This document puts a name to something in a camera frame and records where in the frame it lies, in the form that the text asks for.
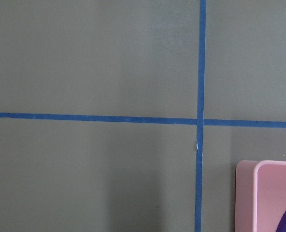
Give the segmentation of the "pink plastic tray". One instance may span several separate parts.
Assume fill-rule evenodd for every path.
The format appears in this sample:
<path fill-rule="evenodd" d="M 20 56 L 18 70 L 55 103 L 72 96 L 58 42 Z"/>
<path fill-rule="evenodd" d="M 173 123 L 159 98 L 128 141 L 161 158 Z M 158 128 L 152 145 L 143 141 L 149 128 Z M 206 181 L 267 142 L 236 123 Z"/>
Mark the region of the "pink plastic tray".
<path fill-rule="evenodd" d="M 235 231 L 275 232 L 285 212 L 286 161 L 238 162 Z"/>

